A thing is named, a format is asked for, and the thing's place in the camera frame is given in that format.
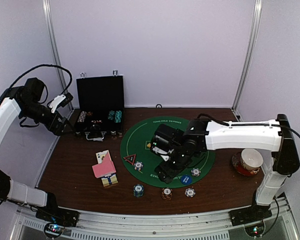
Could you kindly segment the blue small blind button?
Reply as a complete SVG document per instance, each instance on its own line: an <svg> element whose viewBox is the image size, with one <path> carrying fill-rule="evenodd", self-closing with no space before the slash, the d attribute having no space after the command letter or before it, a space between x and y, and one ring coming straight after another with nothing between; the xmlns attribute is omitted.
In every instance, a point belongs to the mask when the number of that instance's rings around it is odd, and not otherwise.
<svg viewBox="0 0 300 240"><path fill-rule="evenodd" d="M193 179L191 176L189 175L183 175L181 178L180 178L180 182L183 184L183 185L190 185L192 183Z"/></svg>

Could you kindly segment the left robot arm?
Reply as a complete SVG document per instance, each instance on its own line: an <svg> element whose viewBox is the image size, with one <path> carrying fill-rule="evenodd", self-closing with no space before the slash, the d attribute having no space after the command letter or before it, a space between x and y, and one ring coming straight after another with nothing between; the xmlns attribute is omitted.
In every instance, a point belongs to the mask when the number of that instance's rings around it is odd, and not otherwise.
<svg viewBox="0 0 300 240"><path fill-rule="evenodd" d="M73 96L70 93L60 94L49 106L44 106L39 103L42 91L42 89L34 90L31 87L19 86L4 92L0 99L0 145L16 118L33 119L35 123L43 124L56 136L65 133L64 129L70 122L66 117L61 116L57 109L69 103ZM62 218L62 211L53 193L14 181L2 170L0 170L0 201L41 208L43 215L51 222L57 222Z"/></svg>

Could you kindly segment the blue pink chip stack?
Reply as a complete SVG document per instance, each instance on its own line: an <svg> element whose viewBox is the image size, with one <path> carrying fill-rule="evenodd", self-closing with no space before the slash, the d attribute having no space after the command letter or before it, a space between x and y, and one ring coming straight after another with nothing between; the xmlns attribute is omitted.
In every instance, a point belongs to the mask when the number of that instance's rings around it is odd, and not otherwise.
<svg viewBox="0 0 300 240"><path fill-rule="evenodd" d="M194 188L187 188L185 190L184 194L188 198L193 198L196 195L196 191Z"/></svg>

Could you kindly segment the red black chip stack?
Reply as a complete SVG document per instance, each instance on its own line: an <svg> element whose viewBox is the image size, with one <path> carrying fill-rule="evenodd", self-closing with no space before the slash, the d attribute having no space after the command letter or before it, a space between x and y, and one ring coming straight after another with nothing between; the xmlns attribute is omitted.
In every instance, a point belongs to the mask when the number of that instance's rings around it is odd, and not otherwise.
<svg viewBox="0 0 300 240"><path fill-rule="evenodd" d="M161 198L163 200L171 200L172 195L173 195L173 190L171 188L166 187L161 190Z"/></svg>

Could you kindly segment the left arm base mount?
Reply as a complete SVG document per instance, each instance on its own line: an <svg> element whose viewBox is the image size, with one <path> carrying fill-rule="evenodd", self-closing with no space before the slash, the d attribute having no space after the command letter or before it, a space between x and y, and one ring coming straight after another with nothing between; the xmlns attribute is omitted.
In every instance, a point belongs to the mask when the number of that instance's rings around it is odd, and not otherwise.
<svg viewBox="0 0 300 240"><path fill-rule="evenodd" d="M55 223L63 227L76 227L80 213L65 208L47 208L36 206L35 217L46 222Z"/></svg>

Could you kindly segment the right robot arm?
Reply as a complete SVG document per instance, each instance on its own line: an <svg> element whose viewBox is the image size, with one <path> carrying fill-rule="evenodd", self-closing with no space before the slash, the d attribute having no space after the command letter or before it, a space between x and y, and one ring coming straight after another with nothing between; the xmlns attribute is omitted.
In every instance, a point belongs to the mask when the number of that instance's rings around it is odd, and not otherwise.
<svg viewBox="0 0 300 240"><path fill-rule="evenodd" d="M294 131L284 114L261 122L220 121L201 113L188 122L184 131L160 124L150 150L163 161L154 169L167 184L186 169L192 157L219 149L260 149L271 152L273 165L255 191L246 210L249 220L258 220L269 208L285 179L300 168Z"/></svg>

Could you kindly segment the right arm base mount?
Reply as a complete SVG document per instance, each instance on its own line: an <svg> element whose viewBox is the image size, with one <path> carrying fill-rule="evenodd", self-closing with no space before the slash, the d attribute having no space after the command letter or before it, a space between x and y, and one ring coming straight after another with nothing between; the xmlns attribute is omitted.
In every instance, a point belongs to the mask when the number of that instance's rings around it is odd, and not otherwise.
<svg viewBox="0 0 300 240"><path fill-rule="evenodd" d="M251 205L231 210L229 216L232 226L239 226L269 218L272 212L269 206Z"/></svg>

